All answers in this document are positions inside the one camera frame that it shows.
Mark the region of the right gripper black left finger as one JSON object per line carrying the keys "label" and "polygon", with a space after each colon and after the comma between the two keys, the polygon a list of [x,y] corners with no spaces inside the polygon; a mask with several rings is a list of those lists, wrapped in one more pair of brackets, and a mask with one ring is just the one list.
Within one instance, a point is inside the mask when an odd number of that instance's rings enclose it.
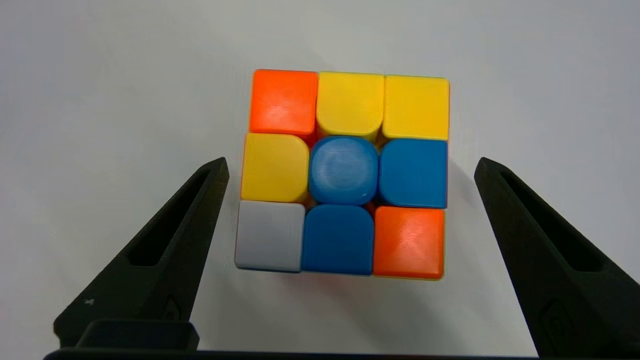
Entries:
{"label": "right gripper black left finger", "polygon": [[55,319],[60,346],[95,321],[188,321],[227,184],[224,157],[199,167]]}

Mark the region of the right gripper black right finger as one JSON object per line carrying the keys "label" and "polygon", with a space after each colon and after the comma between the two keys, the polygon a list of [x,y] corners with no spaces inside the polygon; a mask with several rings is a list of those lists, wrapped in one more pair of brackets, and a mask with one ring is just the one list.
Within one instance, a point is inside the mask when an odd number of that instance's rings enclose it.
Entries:
{"label": "right gripper black right finger", "polygon": [[637,359],[638,282],[500,162],[474,180],[538,356]]}

